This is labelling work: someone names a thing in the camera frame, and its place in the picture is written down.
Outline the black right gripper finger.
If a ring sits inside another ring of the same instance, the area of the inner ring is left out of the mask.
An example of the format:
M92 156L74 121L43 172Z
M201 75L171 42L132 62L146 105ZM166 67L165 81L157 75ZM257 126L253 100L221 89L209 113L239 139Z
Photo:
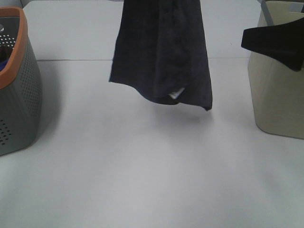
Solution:
M304 19L245 29L241 47L273 58L299 72L304 65Z

